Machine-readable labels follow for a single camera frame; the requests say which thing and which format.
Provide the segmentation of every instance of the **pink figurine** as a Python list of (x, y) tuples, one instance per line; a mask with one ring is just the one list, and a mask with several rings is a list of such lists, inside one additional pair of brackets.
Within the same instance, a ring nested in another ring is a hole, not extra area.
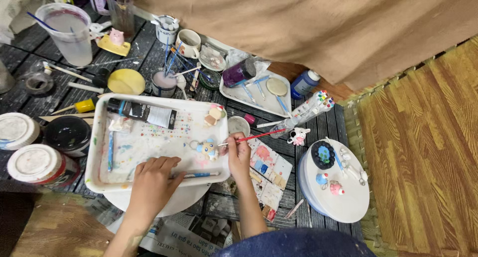
[(300, 127), (294, 128), (291, 132), (291, 137), (287, 139), (287, 144), (293, 143), (296, 146), (304, 146), (305, 145), (305, 135), (310, 132), (310, 129), (304, 129)]
[(110, 41), (114, 45), (121, 46), (124, 43), (124, 36), (123, 32), (120, 30), (116, 30), (114, 28), (111, 28), (111, 33), (110, 33)]
[(345, 193), (344, 189), (342, 188), (342, 185), (340, 185), (340, 183), (338, 183), (337, 181), (330, 182), (330, 192), (333, 195), (342, 195)]

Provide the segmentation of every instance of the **mug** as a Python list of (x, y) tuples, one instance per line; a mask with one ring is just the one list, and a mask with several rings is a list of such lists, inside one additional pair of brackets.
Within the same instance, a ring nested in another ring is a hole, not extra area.
[(181, 41), (182, 45), (179, 48), (181, 55), (187, 58), (197, 59), (201, 49), (201, 38), (199, 35), (192, 30), (182, 29), (176, 38), (176, 49)]

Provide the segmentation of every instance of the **brown cloth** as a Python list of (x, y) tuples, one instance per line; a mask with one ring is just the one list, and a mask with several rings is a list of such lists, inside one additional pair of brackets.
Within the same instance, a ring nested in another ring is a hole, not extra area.
[(478, 33), (478, 0), (135, 0), (263, 58), (360, 89)]

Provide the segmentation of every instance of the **plastic cup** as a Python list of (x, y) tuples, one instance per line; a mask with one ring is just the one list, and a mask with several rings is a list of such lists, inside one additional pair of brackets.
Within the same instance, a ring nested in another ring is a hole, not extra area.
[(84, 10), (69, 4), (51, 3), (38, 8), (35, 16), (57, 30), (38, 23), (50, 34), (68, 63), (77, 66), (91, 63), (91, 19)]

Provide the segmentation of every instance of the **person's right hand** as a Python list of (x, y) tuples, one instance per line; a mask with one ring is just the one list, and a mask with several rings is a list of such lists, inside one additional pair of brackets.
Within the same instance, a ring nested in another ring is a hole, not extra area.
[(229, 170), (236, 182), (243, 180), (250, 182), (250, 147), (247, 141), (241, 141), (236, 144), (236, 140), (240, 138), (245, 138), (243, 132), (233, 133), (227, 139), (229, 147)]

